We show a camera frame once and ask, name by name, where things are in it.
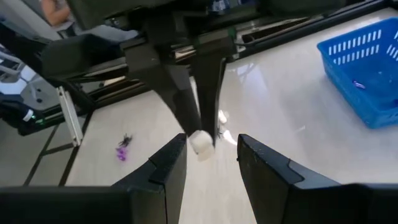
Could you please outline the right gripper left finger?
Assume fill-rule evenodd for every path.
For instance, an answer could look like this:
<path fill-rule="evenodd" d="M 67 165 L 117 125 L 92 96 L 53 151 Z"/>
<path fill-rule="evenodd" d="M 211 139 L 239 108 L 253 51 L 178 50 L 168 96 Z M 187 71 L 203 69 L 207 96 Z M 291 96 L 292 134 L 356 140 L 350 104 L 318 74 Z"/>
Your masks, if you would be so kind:
<path fill-rule="evenodd" d="M 115 223 L 178 224 L 187 174 L 187 135 L 177 134 L 114 186 L 127 192 Z"/>

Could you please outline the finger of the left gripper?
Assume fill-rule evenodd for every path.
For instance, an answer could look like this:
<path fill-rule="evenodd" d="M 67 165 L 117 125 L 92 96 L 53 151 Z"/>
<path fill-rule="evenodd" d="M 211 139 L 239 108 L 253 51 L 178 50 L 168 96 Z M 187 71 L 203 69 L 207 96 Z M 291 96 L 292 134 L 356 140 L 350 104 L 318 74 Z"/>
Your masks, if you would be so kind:
<path fill-rule="evenodd" d="M 139 80 L 155 91 L 186 134 L 200 130 L 200 115 L 187 69 L 161 58 L 153 46 L 125 48 L 123 52 L 129 69 L 126 78 Z"/>
<path fill-rule="evenodd" d="M 225 59 L 197 57 L 191 64 L 191 72 L 197 85 L 201 114 L 201 128 L 215 145 L 218 130 L 220 91 L 224 77 Z"/>

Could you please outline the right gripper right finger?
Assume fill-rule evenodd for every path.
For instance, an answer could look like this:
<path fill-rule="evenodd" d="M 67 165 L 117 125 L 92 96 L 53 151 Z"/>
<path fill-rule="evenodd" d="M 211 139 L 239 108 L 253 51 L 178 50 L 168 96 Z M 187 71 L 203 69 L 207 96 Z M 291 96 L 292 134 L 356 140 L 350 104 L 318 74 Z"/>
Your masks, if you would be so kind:
<path fill-rule="evenodd" d="M 258 223 L 283 223 L 295 189 L 318 189 L 339 183 L 311 170 L 247 134 L 238 136 L 237 161 Z"/>

